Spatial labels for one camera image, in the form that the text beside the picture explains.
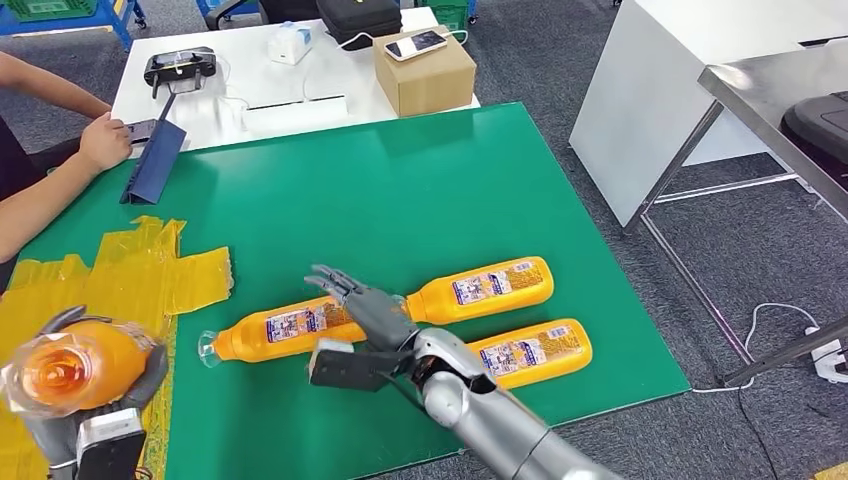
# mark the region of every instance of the robot finger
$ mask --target robot finger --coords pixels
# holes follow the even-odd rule
[[[350,290],[347,288],[344,288],[330,279],[319,277],[318,275],[303,277],[303,281],[312,285],[317,285],[336,299],[339,304],[344,304],[347,294],[350,293]]]
[[[344,286],[348,290],[362,291],[368,288],[365,286],[364,283],[354,279],[353,277],[344,273],[341,270],[331,268],[326,265],[313,265],[312,269],[316,272],[323,273],[324,275],[330,277],[330,279],[332,279],[334,282]]]

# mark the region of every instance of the person's arm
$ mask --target person's arm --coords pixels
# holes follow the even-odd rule
[[[47,178],[0,201],[0,263],[41,233],[100,172],[129,157],[129,131],[109,113],[82,133],[80,150]]]
[[[108,103],[64,78],[3,52],[0,52],[0,87],[18,90],[88,118],[98,118],[111,110]]]

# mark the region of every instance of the cable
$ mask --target cable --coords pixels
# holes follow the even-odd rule
[[[754,314],[751,318],[751,330],[748,331],[748,336],[745,337],[745,350],[746,351],[748,350],[748,344],[751,342],[751,337],[754,335],[754,330],[757,329],[757,313],[763,307],[791,308],[792,310],[795,310],[795,311],[798,311],[798,312],[801,312],[802,314],[804,314],[804,316],[807,317],[807,319],[810,320],[810,323],[813,324],[814,327],[819,328],[819,324],[818,324],[818,322],[816,322],[816,319],[813,318],[813,316],[810,315],[803,308],[799,308],[799,307],[796,307],[795,305],[789,305],[789,304],[786,304],[786,303],[761,303],[761,304],[757,305],[756,307],[754,307]]]
[[[424,410],[424,406],[421,405],[421,402],[419,402],[417,398],[413,397],[412,394],[409,393],[409,391],[407,389],[403,388],[395,377],[388,375],[386,373],[383,373],[383,372],[376,372],[376,373],[377,373],[377,375],[380,375],[381,377],[388,380],[392,385],[394,385],[395,388],[401,393],[401,395],[403,395],[404,398],[409,400],[409,403],[411,403],[415,408],[424,412],[425,415],[427,414],[427,412]]]
[[[743,348],[745,349],[745,352],[747,352],[749,355],[750,355],[750,352],[748,351],[748,346],[751,343],[751,338],[754,336],[754,331],[757,329],[757,314],[760,312],[760,309],[763,308],[763,307],[784,307],[784,308],[790,308],[792,310],[796,310],[796,311],[804,314],[804,316],[807,317],[808,320],[810,320],[810,323],[814,327],[819,328],[819,324],[818,324],[818,322],[816,322],[816,319],[813,318],[813,316],[810,315],[810,313],[807,312],[806,310],[804,310],[803,308],[796,307],[795,305],[789,305],[789,304],[786,304],[786,303],[774,303],[774,302],[761,303],[761,304],[757,305],[756,307],[754,307],[754,312],[751,315],[751,329],[748,330],[748,335],[745,336],[745,344],[744,344]],[[817,358],[813,363],[818,362],[819,360],[830,355],[831,353],[834,353],[834,352],[830,352],[826,355],[822,355],[821,357]],[[734,391],[734,390],[741,390],[741,389],[748,388],[753,384],[754,384],[754,377],[752,377],[750,380],[748,380],[748,383],[746,383],[745,385],[739,386],[739,387],[709,388],[709,389],[705,389],[705,390],[698,390],[698,389],[693,388],[692,392],[693,393],[731,392],[731,391]]]
[[[203,50],[180,50],[179,52],[177,52],[177,61],[180,60],[180,57],[184,53],[193,53],[193,54],[196,54],[196,55],[212,55],[213,57],[215,57],[215,59],[217,60],[217,62],[219,64],[227,67],[227,71],[226,71],[226,73],[224,73],[224,88],[225,89],[229,88],[229,86],[230,86],[229,85],[230,74],[233,72],[233,67],[232,67],[232,65],[230,65],[230,62],[228,62],[227,59],[225,59],[220,54],[215,53],[215,52],[205,52]],[[206,85],[206,77],[203,78],[203,85],[204,86]],[[229,95],[219,95],[219,97],[223,98],[225,100],[238,100],[239,102],[242,102],[244,104],[245,108],[247,108],[247,109],[250,108],[250,102],[248,102],[247,100],[245,100],[241,97],[233,97],[233,96],[229,96]]]
[[[448,33],[440,34],[440,35],[442,36],[442,38],[448,38],[452,35],[455,36],[457,33],[465,34],[465,36],[462,38],[462,41],[457,40],[457,41],[459,41],[460,45],[465,45],[465,42],[468,41],[468,30],[453,30],[453,31],[450,31]],[[340,44],[338,44],[338,46],[336,46],[336,49],[337,50],[342,49],[342,48],[350,45],[351,43],[359,40],[362,37],[368,37],[368,38],[371,39],[372,43],[374,42],[374,37],[372,37],[370,34],[368,34],[367,32],[359,32],[356,35],[354,35],[353,37],[345,40],[344,42],[342,42]],[[309,98],[309,96],[306,94],[306,81],[307,81],[307,79],[309,79],[309,70],[310,70],[311,67],[312,67],[312,65],[310,64],[306,68],[306,72],[304,72],[304,74],[303,74],[303,83],[300,86],[300,92],[301,92],[301,95],[303,96],[303,101],[305,101],[305,102],[309,102],[309,101],[314,100],[312,98]]]
[[[448,38],[451,35],[456,36],[457,33],[464,33],[465,34],[465,36],[462,37],[461,42],[459,42],[459,40],[457,40],[460,45],[465,45],[465,42],[468,41],[468,30],[453,30],[453,31],[450,31],[450,32],[442,35],[442,38]]]
[[[690,391],[691,391],[692,393],[718,393],[718,392],[733,392],[733,391],[736,391],[736,390],[744,390],[744,389],[746,389],[746,388],[750,387],[750,386],[751,386],[751,385],[753,385],[753,384],[754,384],[754,379],[753,379],[753,378],[751,378],[750,380],[748,380],[748,383],[746,383],[745,385],[739,386],[739,387],[708,388],[708,389],[706,389],[706,390],[698,390],[698,389],[696,389],[696,388],[693,388],[693,389],[692,389],[692,390],[690,390]]]
[[[754,422],[751,421],[751,418],[748,417],[748,412],[745,411],[745,404],[742,403],[742,387],[736,388],[736,400],[739,403],[739,410],[742,411],[742,416],[745,417],[745,421],[748,422],[748,427],[750,427],[751,431],[754,432],[754,436],[757,437],[757,442],[760,443],[763,453],[766,454],[766,460],[769,462],[769,468],[771,469],[771,474],[774,476],[774,480],[780,480],[780,477],[777,476],[777,469],[774,468],[774,461],[771,459],[768,447],[766,447],[766,443],[763,441],[763,437],[760,436],[760,432],[757,431],[757,427],[754,426]]]

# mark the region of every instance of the orange bottle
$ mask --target orange bottle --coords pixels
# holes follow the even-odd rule
[[[3,379],[13,405],[65,416],[120,398],[155,346],[141,327],[85,320],[20,347]]]
[[[576,372],[592,361],[592,344],[577,320],[541,323],[468,345],[503,388]]]
[[[524,257],[437,278],[399,301],[412,320],[446,325],[542,303],[554,279],[541,257]],[[209,367],[221,360],[261,362],[312,351],[321,337],[348,342],[365,333],[332,297],[257,312],[219,333],[204,332],[198,354]]]

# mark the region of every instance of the person's hand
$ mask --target person's hand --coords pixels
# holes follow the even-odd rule
[[[95,173],[109,170],[132,153],[130,131],[124,122],[106,112],[85,127],[80,139],[80,155]]]

